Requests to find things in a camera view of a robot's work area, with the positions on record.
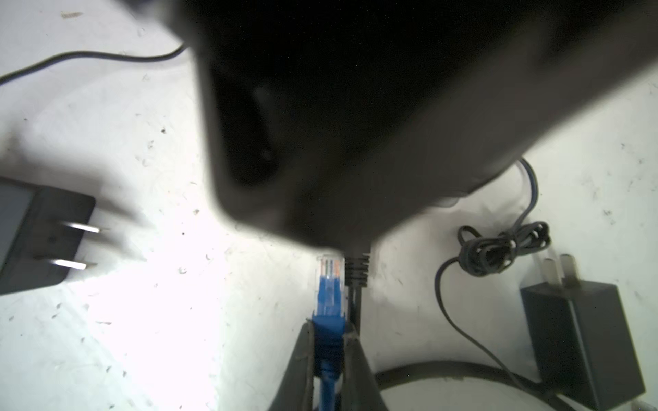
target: white surface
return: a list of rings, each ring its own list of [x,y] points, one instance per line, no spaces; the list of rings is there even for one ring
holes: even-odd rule
[[[68,50],[155,55],[178,45],[109,0],[2,2],[0,39],[0,73]],[[158,64],[70,61],[0,87],[0,174],[95,195],[91,224],[109,229],[86,234],[78,253],[98,266],[71,271],[56,287],[0,297],[3,411],[269,405],[314,306],[319,251],[246,229],[217,209],[195,87],[189,51]],[[556,252],[575,255],[583,278],[619,286],[647,386],[642,398],[654,405],[657,109],[651,69],[528,155],[542,192],[531,218],[550,223]],[[380,242],[363,307],[374,370],[423,359],[490,363],[441,317],[434,272],[457,253],[458,226],[497,233],[527,191],[513,168]],[[527,257],[502,276],[474,279],[453,268],[443,282],[455,321],[528,377],[537,371],[519,287],[537,278]],[[385,397],[392,411],[441,402],[545,409],[477,381],[427,381]]]

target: white table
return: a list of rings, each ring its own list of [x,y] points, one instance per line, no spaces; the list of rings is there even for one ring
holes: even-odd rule
[[[83,12],[63,18],[62,12]],[[167,53],[178,40],[110,0],[0,5],[0,73],[55,53]],[[74,60],[0,87],[0,174],[95,195],[61,285],[0,297],[0,408],[265,410],[315,305],[322,253],[230,221],[210,193],[194,57],[157,64]],[[619,287],[647,394],[658,404],[658,69],[553,130],[528,159],[541,189],[532,219],[582,277]],[[455,230],[506,228],[528,201],[512,168],[456,207],[431,208],[377,244],[363,303],[373,370],[429,359],[491,364],[442,318],[434,272]],[[455,321],[514,371],[537,377],[519,287],[537,258],[443,282]],[[412,396],[414,401],[405,400]],[[479,381],[425,381],[385,394],[391,410],[548,409]]]

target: black ribbed strain relief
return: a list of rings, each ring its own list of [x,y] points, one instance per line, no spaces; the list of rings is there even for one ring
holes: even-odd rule
[[[370,255],[362,254],[356,257],[345,257],[345,285],[348,287],[368,286],[368,267]]]

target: power adapter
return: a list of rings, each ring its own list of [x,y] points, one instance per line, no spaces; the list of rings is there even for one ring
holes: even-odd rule
[[[71,191],[0,178],[0,295],[55,285],[76,262],[96,200]]]
[[[645,390],[617,286],[578,278],[575,259],[542,264],[545,283],[521,290],[544,385],[608,410]]]

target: black power connector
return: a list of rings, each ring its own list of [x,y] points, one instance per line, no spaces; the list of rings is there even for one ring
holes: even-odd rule
[[[0,295],[55,285],[70,268],[96,200],[0,178]]]
[[[617,286],[580,281],[571,256],[561,265],[545,260],[549,281],[521,290],[544,385],[592,410],[632,400],[644,383]]]

